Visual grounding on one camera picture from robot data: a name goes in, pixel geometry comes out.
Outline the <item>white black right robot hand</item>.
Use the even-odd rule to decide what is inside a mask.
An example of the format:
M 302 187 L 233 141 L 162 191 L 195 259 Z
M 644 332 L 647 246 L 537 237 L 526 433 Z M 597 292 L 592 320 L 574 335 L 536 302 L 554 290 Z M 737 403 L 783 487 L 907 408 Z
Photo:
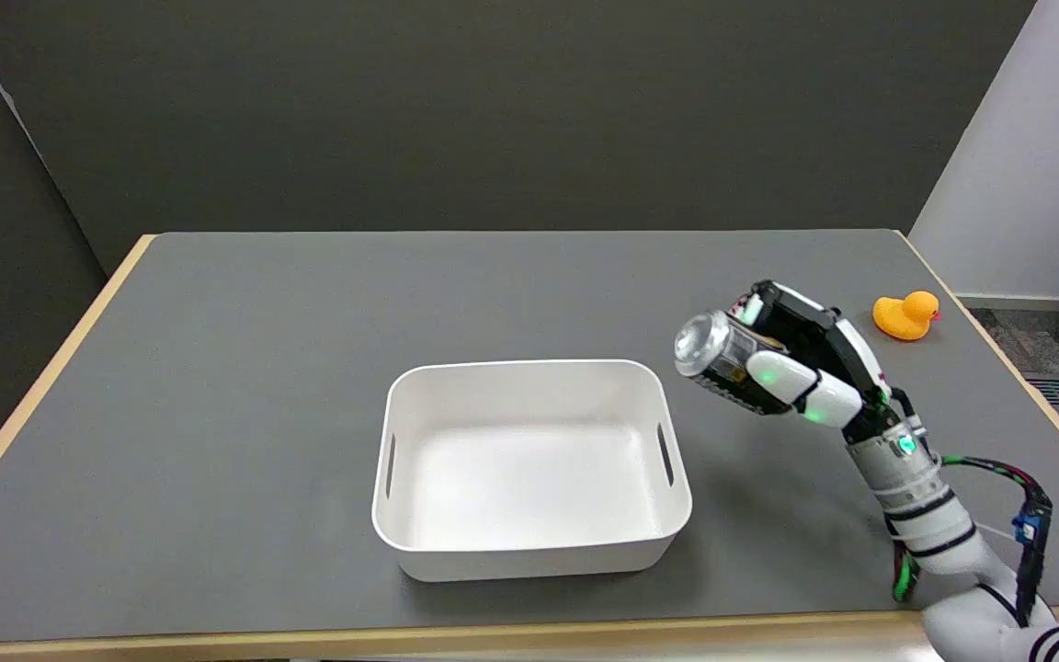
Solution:
M 760 412 L 798 412 L 841 430 L 850 443 L 903 423 L 869 343 L 836 307 L 762 280 L 726 318 L 756 340 L 744 372 L 748 398 Z

